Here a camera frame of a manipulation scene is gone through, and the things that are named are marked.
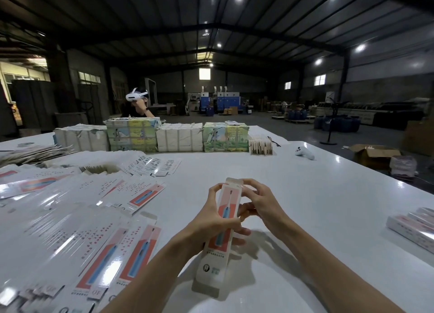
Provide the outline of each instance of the wooden board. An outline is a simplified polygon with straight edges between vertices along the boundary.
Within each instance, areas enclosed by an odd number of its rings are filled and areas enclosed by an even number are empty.
[[[313,120],[287,120],[287,119],[285,119],[285,121],[295,123],[295,124],[312,124],[313,123]]]

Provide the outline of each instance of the white vr headset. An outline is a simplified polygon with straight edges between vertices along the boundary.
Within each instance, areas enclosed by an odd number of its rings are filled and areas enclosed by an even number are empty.
[[[134,88],[133,91],[131,91],[127,96],[125,96],[126,100],[129,102],[135,102],[137,100],[143,99],[148,94],[148,91],[139,92],[136,91],[137,88]]]

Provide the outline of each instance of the person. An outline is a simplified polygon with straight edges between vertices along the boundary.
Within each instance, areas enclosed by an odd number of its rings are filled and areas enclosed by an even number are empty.
[[[243,179],[242,195],[251,202],[239,207],[239,217],[222,218],[217,212],[216,192],[223,184],[209,189],[208,199],[198,215],[155,255],[134,280],[101,313],[160,312],[179,272],[191,257],[203,249],[208,239],[231,228],[249,235],[241,226],[249,216],[259,216],[268,230],[280,239],[312,277],[328,310],[332,313],[403,313],[386,296],[364,281],[307,234],[283,211],[271,190],[254,179]],[[244,239],[233,238],[243,245]]]
[[[122,117],[154,118],[154,114],[148,108],[148,99],[143,97],[135,102],[125,101],[121,106]]]

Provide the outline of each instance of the concrete floor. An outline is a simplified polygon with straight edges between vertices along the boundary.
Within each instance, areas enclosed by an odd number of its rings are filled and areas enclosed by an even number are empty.
[[[205,123],[233,120],[244,122],[247,125],[259,125],[286,140],[302,140],[349,160],[352,159],[353,152],[348,149],[343,149],[343,146],[372,144],[399,148],[404,135],[404,131],[401,130],[361,125],[359,131],[356,133],[333,132],[331,141],[337,143],[337,145],[322,145],[319,142],[327,140],[328,136],[328,133],[325,131],[313,129],[312,124],[293,124],[285,122],[284,120],[274,120],[271,118],[272,115],[273,114],[267,112],[253,112],[253,114],[249,115],[214,115],[214,117],[206,117],[203,114],[192,112],[190,116],[161,115],[160,117],[162,120],[165,119],[168,123]],[[431,158],[409,152],[404,153],[416,158],[417,170],[419,171],[419,178],[416,178],[414,182],[409,184],[434,194],[434,171],[427,168],[432,163]]]

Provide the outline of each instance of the metal roof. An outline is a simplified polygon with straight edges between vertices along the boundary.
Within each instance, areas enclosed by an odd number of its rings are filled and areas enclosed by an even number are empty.
[[[289,69],[427,25],[434,0],[0,0],[0,58],[77,48],[121,68]]]

